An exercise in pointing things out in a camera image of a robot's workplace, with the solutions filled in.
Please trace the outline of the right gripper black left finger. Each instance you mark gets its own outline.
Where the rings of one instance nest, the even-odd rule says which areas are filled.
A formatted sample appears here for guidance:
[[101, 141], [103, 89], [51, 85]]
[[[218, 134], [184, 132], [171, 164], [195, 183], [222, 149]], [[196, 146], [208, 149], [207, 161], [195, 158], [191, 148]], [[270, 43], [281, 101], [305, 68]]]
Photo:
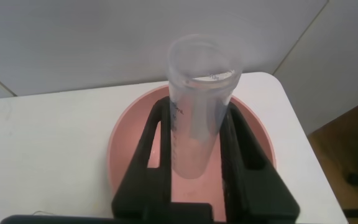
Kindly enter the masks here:
[[[157, 125], [160, 125], [160, 165], [149, 168]], [[164, 220], [171, 202], [170, 100], [164, 97], [152, 107], [129, 167], [112, 200], [114, 217], [132, 220]]]

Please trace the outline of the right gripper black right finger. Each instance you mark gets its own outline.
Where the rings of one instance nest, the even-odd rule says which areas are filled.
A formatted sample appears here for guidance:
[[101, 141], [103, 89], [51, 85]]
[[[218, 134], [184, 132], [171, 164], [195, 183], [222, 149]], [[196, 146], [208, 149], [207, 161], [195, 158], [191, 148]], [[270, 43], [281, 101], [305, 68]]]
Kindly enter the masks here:
[[227, 223], [295, 223], [300, 207], [230, 103], [219, 132]]

